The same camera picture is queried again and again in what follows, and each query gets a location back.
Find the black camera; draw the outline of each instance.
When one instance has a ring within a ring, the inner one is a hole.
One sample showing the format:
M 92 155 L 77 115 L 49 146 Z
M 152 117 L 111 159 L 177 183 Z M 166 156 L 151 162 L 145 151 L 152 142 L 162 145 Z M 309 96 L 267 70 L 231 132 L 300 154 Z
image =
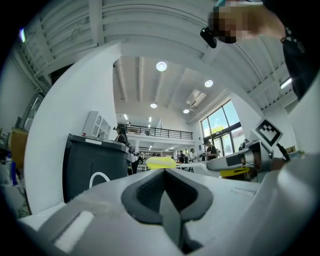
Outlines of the black camera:
M 217 47 L 217 39 L 209 27 L 204 27 L 200 31 L 200 36 L 206 41 L 211 48 Z

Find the ceiling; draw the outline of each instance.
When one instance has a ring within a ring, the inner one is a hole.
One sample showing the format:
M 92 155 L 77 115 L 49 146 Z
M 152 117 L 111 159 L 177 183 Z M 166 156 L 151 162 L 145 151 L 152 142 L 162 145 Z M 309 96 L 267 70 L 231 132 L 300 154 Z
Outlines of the ceiling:
M 128 122 L 131 123 L 132 126 L 143 126 L 143 127 L 150 127 L 157 128 L 161 119 L 151 117 L 151 122 L 149 122 L 149 117 L 147 116 L 140 116 L 140 115 L 133 115 L 133 114 L 126 114 L 128 120 L 125 119 L 125 113 L 116 113 L 116 121 L 118 124 L 127 124 Z
M 218 42 L 217 48 L 211 49 L 200 37 L 215 2 L 55 0 L 25 28 L 26 41 L 15 46 L 13 55 L 37 89 L 46 93 L 52 72 L 111 41 L 156 42 L 178 49 L 210 65 L 212 75 L 166 59 L 122 56 L 113 69 L 114 99 L 145 106 L 157 102 L 183 115 L 182 111 L 190 107 L 186 100 L 197 89 L 206 98 L 189 115 L 192 120 L 226 89 L 250 101 L 258 111 L 294 100 L 291 85 L 280 89 L 289 73 L 279 41 L 260 36 L 235 44 Z M 156 69 L 158 61 L 167 63 L 165 72 Z M 208 79 L 214 82 L 210 88 L 204 86 Z

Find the railing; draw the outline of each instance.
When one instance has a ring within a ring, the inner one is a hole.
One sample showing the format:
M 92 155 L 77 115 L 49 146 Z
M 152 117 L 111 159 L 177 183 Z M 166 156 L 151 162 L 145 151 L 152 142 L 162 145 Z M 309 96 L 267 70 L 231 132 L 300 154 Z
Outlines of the railing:
M 183 139 L 183 140 L 192 140 L 192 132 L 181 131 L 181 130 L 167 130 L 153 127 L 145 126 L 136 126 L 124 124 L 125 131 L 127 134 L 137 134 L 137 135 L 146 135 L 154 137 L 163 137 L 163 138 L 173 138 L 173 139 Z

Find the white shelf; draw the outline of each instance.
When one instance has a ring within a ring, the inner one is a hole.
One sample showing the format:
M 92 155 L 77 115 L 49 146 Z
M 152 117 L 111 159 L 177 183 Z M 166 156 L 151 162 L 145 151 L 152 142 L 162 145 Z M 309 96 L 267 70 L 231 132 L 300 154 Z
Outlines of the white shelf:
M 108 139 L 111 126 L 100 115 L 98 111 L 91 111 L 85 122 L 82 136 L 99 137 L 100 139 Z

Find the black trash bin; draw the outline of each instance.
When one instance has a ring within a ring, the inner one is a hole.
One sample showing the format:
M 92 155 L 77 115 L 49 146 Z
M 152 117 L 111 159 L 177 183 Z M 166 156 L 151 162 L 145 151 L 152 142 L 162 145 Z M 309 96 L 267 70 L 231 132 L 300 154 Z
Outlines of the black trash bin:
M 63 197 L 67 203 L 89 188 L 91 176 L 100 172 L 110 180 L 126 177 L 131 162 L 129 148 L 116 141 L 101 141 L 69 134 L 63 159 Z M 96 176 L 92 186 L 106 182 Z

